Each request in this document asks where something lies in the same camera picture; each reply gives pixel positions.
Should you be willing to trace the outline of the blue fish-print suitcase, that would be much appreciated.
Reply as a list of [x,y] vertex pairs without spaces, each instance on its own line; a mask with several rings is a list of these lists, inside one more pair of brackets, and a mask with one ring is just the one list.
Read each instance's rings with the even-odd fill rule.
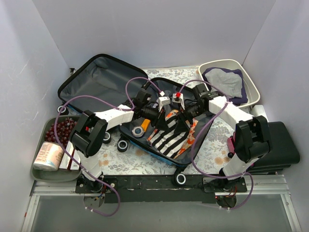
[[[147,78],[148,75],[143,70],[112,56],[100,54],[92,57],[72,74],[58,89],[58,96],[63,102],[71,101],[69,105],[79,112],[90,110],[96,114],[108,110],[109,106],[91,99],[91,96],[106,100],[113,105],[119,105],[125,102],[128,97],[137,95],[141,87],[151,94],[153,101],[157,99],[158,89],[163,90],[169,97],[181,90],[187,103],[190,103],[194,98],[193,91],[188,86],[183,87],[182,84],[162,76],[153,78],[152,83],[147,82]],[[88,95],[89,97],[74,99],[80,95]],[[142,137],[134,137],[132,129],[141,125],[142,122],[143,118],[139,118],[117,127],[120,132],[117,143],[118,151],[126,152],[129,144],[133,144],[156,159],[173,165],[179,170],[184,170],[191,164],[191,158],[197,155],[202,141],[209,131],[209,128],[205,128],[194,147],[191,146],[177,158],[170,159],[147,142],[146,139],[154,131],[152,127],[148,127]]]

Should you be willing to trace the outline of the dark purple garment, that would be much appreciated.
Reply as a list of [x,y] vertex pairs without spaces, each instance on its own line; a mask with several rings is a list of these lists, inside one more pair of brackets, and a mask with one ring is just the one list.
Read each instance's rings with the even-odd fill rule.
[[[215,67],[211,67],[211,68],[207,68],[204,73],[202,74],[202,78],[204,81],[207,82],[207,79],[205,78],[205,73],[210,71],[211,69],[214,69]],[[229,73],[229,72],[233,72],[235,74],[238,74],[241,78],[242,78],[242,98],[230,98],[230,101],[233,102],[233,104],[235,105],[241,105],[241,104],[245,104],[248,102],[247,99],[247,94],[245,91],[245,87],[244,87],[244,82],[243,82],[243,76],[242,76],[242,72],[239,69],[236,70],[229,70],[229,69],[225,69],[225,68],[218,68],[218,69],[222,69],[223,71]]]

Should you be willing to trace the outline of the grey garment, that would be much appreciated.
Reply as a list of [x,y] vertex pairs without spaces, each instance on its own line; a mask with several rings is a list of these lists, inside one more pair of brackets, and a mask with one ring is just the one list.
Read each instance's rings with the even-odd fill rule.
[[242,98],[242,78],[233,72],[214,68],[205,73],[207,82],[231,98]]

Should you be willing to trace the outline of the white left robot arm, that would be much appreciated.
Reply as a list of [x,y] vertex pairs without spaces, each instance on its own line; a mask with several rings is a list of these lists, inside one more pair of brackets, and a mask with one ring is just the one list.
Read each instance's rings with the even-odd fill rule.
[[79,152],[82,173],[88,179],[86,187],[90,192],[98,193],[103,187],[102,180],[98,178],[102,175],[102,171],[97,153],[101,145],[110,139],[107,135],[109,129],[140,117],[150,120],[152,127],[156,129],[169,128],[165,120],[164,106],[170,104],[170,98],[165,96],[163,91],[159,92],[157,108],[148,105],[150,99],[151,94],[141,89],[134,99],[128,100],[129,105],[121,104],[110,110],[96,113],[86,110],[80,116],[69,140],[74,149]]

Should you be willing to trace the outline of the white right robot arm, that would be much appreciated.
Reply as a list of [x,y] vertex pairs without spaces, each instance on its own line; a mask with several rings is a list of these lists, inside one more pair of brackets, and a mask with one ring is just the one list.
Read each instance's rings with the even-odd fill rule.
[[180,105],[175,133],[187,132],[193,118],[209,112],[220,117],[235,130],[234,156],[218,175],[203,173],[204,176],[219,179],[219,188],[229,192],[236,186],[235,179],[246,174],[247,169],[272,150],[268,121],[264,116],[248,114],[229,100],[229,95],[217,87],[214,92],[206,89],[208,82],[199,81],[193,88],[194,105],[185,106],[181,90],[172,95],[172,102]]

